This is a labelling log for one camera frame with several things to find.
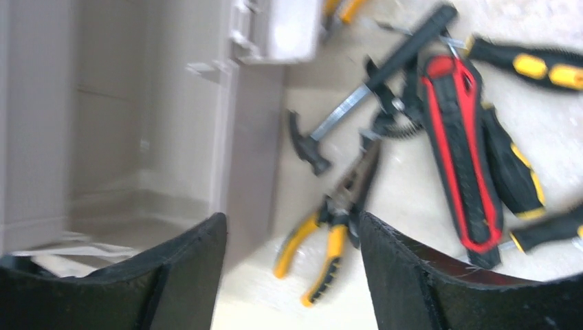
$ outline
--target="black hammer handle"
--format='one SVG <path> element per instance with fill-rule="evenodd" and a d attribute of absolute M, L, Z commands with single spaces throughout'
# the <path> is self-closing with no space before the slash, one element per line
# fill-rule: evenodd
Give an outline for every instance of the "black hammer handle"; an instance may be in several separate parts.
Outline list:
<path fill-rule="evenodd" d="M 425 20 L 407 38 L 400 47 L 397 48 L 384 62 L 378 71 L 373 74 L 365 85 L 371 91 L 384 83 L 386 79 L 397 72 L 408 61 L 414 58 L 417 53 L 431 40 L 437 38 L 448 24 L 457 17 L 457 10 L 453 5 L 442 3 L 433 13 Z"/>

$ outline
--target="hammer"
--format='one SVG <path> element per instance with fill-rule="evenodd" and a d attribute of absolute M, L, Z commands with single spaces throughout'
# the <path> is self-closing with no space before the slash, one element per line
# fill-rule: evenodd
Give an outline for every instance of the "hammer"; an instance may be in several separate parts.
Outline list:
<path fill-rule="evenodd" d="M 403 65 L 413 59 L 419 50 L 431 40 L 437 38 L 447 25 L 457 17 L 453 5 L 442 3 L 418 27 L 411 37 L 407 38 L 385 61 L 368 81 L 357 87 L 340 105 L 330 113 L 316 130 L 308 136 L 303 136 L 298 129 L 298 114 L 288 111 L 289 133 L 294 149 L 301 160 L 309 162 L 316 176 L 321 175 L 331 167 L 329 160 L 318 150 L 319 143 L 343 118 L 370 96 L 377 87 L 397 72 Z"/>

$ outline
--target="speckled surface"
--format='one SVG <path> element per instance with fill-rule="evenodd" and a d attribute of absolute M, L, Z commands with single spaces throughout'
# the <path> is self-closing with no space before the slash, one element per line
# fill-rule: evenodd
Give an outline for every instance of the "speckled surface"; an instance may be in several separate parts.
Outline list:
<path fill-rule="evenodd" d="M 572 0 L 456 0 L 460 18 L 453 37 L 477 32 L 492 39 L 570 45 L 583 49 L 583 2 Z M 365 76 L 365 56 L 380 60 L 401 38 L 371 27 L 370 19 L 411 26 L 435 0 L 371 0 L 361 19 L 330 40 L 312 63 L 289 68 L 285 107 L 299 112 L 300 128 L 313 129 Z M 477 65 L 484 96 L 523 153 L 531 160 L 551 211 L 583 197 L 583 96 L 543 91 L 511 74 Z M 397 88 L 396 76 L 389 85 Z M 312 309 L 300 296 L 317 277 L 323 262 L 326 232 L 311 237 L 296 256 L 291 274 L 277 280 L 271 273 L 278 244 L 320 202 L 358 154 L 358 129 L 369 125 L 376 110 L 371 99 L 322 143 L 334 163 L 316 178 L 301 162 L 283 127 L 274 238 L 226 274 L 219 293 L 213 329 L 376 329 L 360 252 L 348 249 L 346 263 L 329 294 Z M 463 255 L 449 218 L 437 168 L 425 134 L 407 141 L 387 140 L 368 210 L 416 240 L 452 256 Z M 513 216 L 508 226 L 522 226 Z M 503 252 L 496 271 L 549 280 L 583 271 L 583 251 L 570 242 L 548 245 L 530 256 Z"/>

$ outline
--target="red trim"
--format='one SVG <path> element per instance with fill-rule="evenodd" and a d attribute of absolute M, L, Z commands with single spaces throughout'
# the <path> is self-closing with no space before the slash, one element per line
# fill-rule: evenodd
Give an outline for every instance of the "red trim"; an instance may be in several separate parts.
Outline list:
<path fill-rule="evenodd" d="M 470 157 L 472 158 L 472 164 L 474 166 L 474 173 L 476 175 L 478 189 L 480 191 L 482 206 L 484 208 L 486 222 L 488 223 L 489 227 L 490 238 L 484 243 L 475 243 L 468 236 L 468 226 L 466 223 L 467 221 L 465 215 L 463 214 L 461 193 L 459 191 L 459 185 L 455 175 L 451 150 L 448 144 L 446 129 L 443 125 L 443 118 L 439 110 L 437 97 L 433 91 L 433 85 L 431 81 L 426 77 L 421 79 L 422 83 L 426 86 L 427 98 L 430 108 L 430 117 L 435 132 L 437 147 L 439 149 L 441 159 L 443 160 L 443 169 L 448 181 L 448 185 L 451 189 L 454 212 L 461 232 L 460 240 L 466 248 L 472 251 L 478 253 L 486 252 L 497 245 L 498 240 L 502 236 L 502 232 L 500 228 L 497 228 L 496 220 L 498 215 L 496 206 L 492 202 L 492 196 L 490 196 L 490 192 L 487 189 L 487 185 L 483 176 L 483 169 L 479 159 L 477 145 L 478 138 L 476 132 L 476 105 L 479 101 L 479 95 L 477 95 L 477 89 L 470 89 L 466 91 L 464 78 L 467 77 L 470 81 L 470 85 L 472 86 L 476 84 L 476 81 L 472 73 L 459 59 L 455 59 L 455 62 L 452 62 L 452 58 L 449 56 L 440 56 L 434 58 L 426 71 L 428 74 L 433 76 L 452 74 L 457 90 L 465 91 L 465 93 L 461 92 L 458 94 L 459 105 L 461 108 L 463 124 L 467 133 L 467 141 L 470 146 Z"/>

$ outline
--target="pliers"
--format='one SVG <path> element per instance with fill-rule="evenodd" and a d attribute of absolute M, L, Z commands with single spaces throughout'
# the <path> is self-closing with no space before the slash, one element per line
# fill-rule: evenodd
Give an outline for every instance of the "pliers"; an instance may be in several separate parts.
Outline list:
<path fill-rule="evenodd" d="M 326 43 L 343 25 L 351 24 L 356 12 L 365 2 L 366 0 L 326 0 L 322 43 Z"/>
<path fill-rule="evenodd" d="M 302 242 L 318 228 L 328 224 L 326 261 L 318 280 L 302 296 L 302 304 L 306 307 L 311 307 L 334 281 L 342 262 L 346 238 L 358 248 L 360 213 L 378 165 L 381 145 L 378 135 L 369 140 L 366 136 L 363 138 L 363 154 L 342 177 L 336 189 L 324 197 L 318 209 L 291 231 L 276 257 L 273 273 L 275 277 L 283 278 L 289 272 L 289 266 Z"/>

